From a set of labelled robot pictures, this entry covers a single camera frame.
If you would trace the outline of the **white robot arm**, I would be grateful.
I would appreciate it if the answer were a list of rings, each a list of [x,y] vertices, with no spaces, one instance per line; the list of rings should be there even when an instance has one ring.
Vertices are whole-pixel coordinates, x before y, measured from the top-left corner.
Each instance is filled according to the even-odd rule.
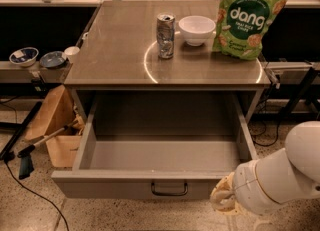
[[[210,195],[214,210],[235,215],[245,210],[264,215],[299,199],[320,198],[320,122],[293,127],[285,146],[239,165]]]

